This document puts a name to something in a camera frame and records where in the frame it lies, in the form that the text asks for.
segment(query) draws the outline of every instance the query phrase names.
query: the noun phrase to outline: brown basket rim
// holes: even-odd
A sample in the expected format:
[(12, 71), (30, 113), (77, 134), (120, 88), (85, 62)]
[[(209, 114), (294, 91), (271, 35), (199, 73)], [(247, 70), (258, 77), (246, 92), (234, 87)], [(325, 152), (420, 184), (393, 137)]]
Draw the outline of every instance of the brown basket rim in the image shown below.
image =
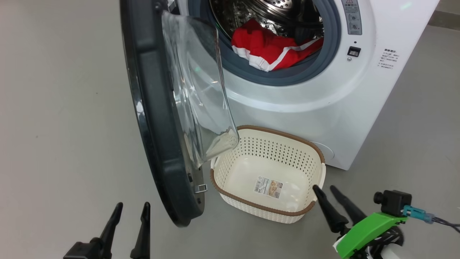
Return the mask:
[[(303, 144), (306, 144), (306, 145), (312, 147), (318, 153), (321, 163), (325, 163), (324, 162), (324, 156), (323, 156), (321, 150), (315, 144), (313, 144), (310, 141), (307, 141), (307, 140), (305, 140), (303, 138), (291, 135), (291, 134), (286, 133), (286, 132), (282, 132), (282, 131), (278, 131), (278, 130), (274, 130), (274, 129), (263, 128), (263, 127), (259, 127), (259, 126), (243, 125), (243, 126), (237, 127), (236, 129), (237, 130), (258, 130), (258, 131), (263, 131), (263, 132), (267, 132), (267, 133), (272, 133), (272, 134), (275, 134), (275, 135), (280, 135), (280, 136), (283, 136), (283, 137), (286, 137), (286, 138), (301, 142)], [(240, 197), (238, 197), (238, 196), (236, 196), (234, 194), (231, 194), (231, 193), (229, 193), (227, 191), (224, 191), (221, 187), (219, 187), (217, 185), (216, 180), (214, 179), (214, 169), (213, 168), (211, 168), (211, 171), (210, 171), (210, 178), (211, 178), (211, 182), (213, 183), (214, 188), (216, 188), (216, 190), (218, 192), (220, 192), (221, 194), (223, 194), (225, 196), (228, 196), (228, 197), (230, 197), (230, 198), (232, 198), (234, 200), (237, 200), (239, 202), (242, 202), (242, 203), (244, 203), (246, 205), (256, 207), (256, 208), (264, 210), (264, 211), (273, 212), (273, 213), (281, 214), (281, 215), (284, 215), (284, 216), (296, 217), (296, 216), (300, 216), (300, 215), (303, 215), (303, 214), (307, 213), (315, 205), (315, 201), (312, 201), (305, 209), (303, 209), (301, 211), (298, 211), (298, 212), (286, 212), (286, 211), (282, 211), (282, 210), (273, 209), (273, 208), (270, 208), (270, 207), (262, 206), (262, 205), (259, 205), (257, 203), (253, 203), (251, 201), (242, 199), (242, 198), (240, 198)]]

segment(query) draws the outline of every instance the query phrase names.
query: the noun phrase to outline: gray rubber seal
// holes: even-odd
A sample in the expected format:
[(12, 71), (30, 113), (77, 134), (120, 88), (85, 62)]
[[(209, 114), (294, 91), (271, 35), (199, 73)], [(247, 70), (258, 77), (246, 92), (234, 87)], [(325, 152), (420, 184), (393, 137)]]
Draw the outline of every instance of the gray rubber seal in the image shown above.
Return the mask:
[[(264, 72), (251, 67), (247, 60), (235, 54), (231, 48), (230, 40), (220, 31), (222, 66), (229, 72), (248, 81), (270, 86), (293, 85), (317, 76), (327, 68), (337, 53), (341, 38), (341, 25), (339, 11), (334, 0), (313, 0), (313, 3), (316, 5), (324, 24), (324, 43), (320, 52), (290, 68)], [(216, 24), (208, 0), (189, 0), (189, 14)]]

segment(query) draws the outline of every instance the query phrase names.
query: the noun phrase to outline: laundry basket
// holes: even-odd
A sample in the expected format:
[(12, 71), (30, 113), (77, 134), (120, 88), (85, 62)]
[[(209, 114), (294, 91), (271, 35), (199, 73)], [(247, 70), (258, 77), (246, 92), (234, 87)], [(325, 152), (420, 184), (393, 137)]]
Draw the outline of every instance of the laundry basket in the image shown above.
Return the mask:
[(211, 161), (211, 182), (228, 204), (252, 215), (294, 223), (315, 204), (324, 156), (299, 137), (256, 126), (238, 127), (236, 148)]

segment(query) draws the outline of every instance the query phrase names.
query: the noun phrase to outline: red garment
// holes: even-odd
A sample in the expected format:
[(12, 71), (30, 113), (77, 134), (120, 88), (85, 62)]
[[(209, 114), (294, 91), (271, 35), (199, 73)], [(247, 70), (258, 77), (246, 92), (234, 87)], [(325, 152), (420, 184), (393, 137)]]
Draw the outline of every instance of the red garment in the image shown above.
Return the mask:
[(275, 35), (251, 19), (237, 28), (231, 39), (232, 49), (249, 64), (263, 71), (288, 68), (321, 49), (324, 39), (318, 38), (297, 45), (293, 38)]

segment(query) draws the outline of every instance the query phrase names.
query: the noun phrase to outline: barcode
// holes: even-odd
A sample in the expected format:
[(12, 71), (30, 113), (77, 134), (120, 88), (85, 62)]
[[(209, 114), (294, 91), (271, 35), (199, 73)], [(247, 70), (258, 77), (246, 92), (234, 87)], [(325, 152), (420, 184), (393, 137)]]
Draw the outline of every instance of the barcode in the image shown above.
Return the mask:
[(261, 184), (262, 184), (262, 179), (257, 180), (256, 188), (254, 189), (254, 192), (259, 192)]

